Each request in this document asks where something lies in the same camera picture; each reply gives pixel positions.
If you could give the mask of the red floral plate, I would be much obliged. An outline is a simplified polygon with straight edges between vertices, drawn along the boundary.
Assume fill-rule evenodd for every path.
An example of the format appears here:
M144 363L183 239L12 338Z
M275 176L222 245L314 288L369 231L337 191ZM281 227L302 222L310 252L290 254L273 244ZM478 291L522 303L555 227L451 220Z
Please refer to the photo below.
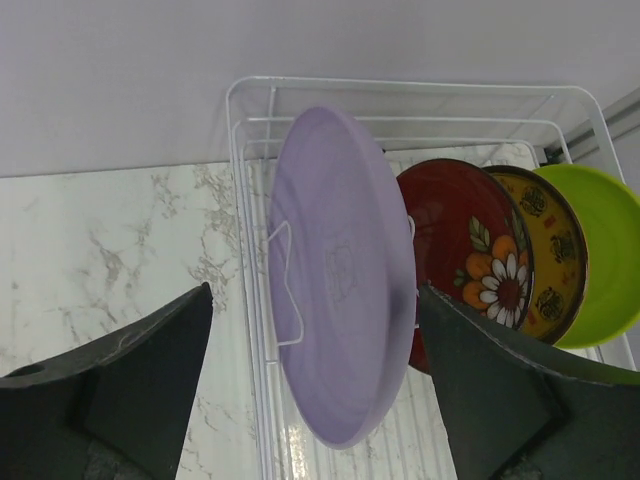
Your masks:
M413 165L397 181L415 225L418 283L521 329L534 283L533 248L505 188L487 171L447 158Z

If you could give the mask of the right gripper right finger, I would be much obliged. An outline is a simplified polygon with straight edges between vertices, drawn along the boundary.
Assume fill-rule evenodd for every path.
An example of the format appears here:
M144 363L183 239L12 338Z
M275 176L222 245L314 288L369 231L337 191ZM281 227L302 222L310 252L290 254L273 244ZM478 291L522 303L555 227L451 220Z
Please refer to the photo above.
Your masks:
M638 478L638 372L506 328L429 284L418 314L458 478Z

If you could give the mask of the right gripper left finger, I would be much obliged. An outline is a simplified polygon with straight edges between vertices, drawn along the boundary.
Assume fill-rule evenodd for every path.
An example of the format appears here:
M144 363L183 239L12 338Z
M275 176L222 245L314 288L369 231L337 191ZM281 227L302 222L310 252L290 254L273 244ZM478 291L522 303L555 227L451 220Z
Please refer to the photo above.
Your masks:
M213 317L207 283L1 379L4 479L173 479Z

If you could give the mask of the purple plastic plate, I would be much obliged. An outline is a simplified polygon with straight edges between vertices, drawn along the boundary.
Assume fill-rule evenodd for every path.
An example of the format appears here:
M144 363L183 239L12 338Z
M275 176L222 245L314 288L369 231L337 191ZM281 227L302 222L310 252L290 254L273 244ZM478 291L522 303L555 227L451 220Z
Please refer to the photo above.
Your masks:
M344 450L383 420L416 320L413 238L382 149L352 116L305 110L280 150L268 215L270 300L296 406Z

